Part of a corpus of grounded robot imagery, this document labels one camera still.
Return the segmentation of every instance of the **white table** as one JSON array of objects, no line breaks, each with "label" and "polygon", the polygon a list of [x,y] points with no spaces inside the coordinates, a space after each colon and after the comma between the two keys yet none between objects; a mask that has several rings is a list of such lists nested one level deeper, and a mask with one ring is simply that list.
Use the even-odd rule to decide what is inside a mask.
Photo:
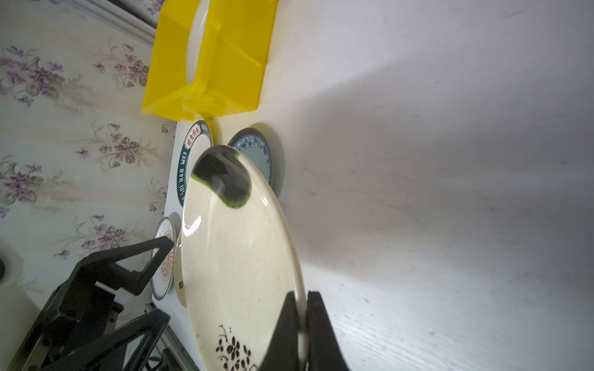
[{"label": "white table", "polygon": [[[280,1],[260,108],[214,125],[276,132],[352,370],[591,369],[586,3]],[[175,294],[156,304],[200,365]]]}]

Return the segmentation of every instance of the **wallpaper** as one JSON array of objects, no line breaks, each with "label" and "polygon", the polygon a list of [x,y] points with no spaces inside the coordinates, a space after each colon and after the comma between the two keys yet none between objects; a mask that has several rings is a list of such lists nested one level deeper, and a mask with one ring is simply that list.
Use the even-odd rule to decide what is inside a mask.
[{"label": "wallpaper", "polygon": [[[42,307],[79,259],[153,237],[175,123],[141,113],[151,50],[48,1],[2,1],[0,14],[0,243]],[[146,291],[117,293],[121,319]]]}]

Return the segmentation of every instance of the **yellow plastic holder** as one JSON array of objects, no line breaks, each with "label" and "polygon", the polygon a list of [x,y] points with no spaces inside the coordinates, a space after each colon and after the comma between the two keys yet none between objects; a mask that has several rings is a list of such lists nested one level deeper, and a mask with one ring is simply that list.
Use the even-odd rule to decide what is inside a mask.
[{"label": "yellow plastic holder", "polygon": [[278,0],[210,0],[194,82],[186,54],[200,0],[167,0],[159,14],[143,113],[194,120],[258,108]]}]

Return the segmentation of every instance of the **white molding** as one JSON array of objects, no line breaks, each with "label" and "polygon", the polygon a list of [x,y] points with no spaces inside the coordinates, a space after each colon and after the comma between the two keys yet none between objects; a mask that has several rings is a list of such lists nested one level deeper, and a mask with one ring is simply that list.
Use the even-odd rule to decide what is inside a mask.
[{"label": "white molding", "polygon": [[153,48],[156,29],[108,0],[53,0],[93,17],[138,43]]}]

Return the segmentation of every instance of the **dark green glaze patch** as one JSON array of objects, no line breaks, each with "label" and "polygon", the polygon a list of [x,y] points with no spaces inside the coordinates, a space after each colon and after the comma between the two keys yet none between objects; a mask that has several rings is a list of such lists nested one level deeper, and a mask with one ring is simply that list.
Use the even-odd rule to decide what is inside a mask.
[{"label": "dark green glaze patch", "polygon": [[248,171],[239,162],[238,155],[239,152],[226,145],[210,147],[196,162],[191,176],[234,209],[248,202],[252,188]]}]

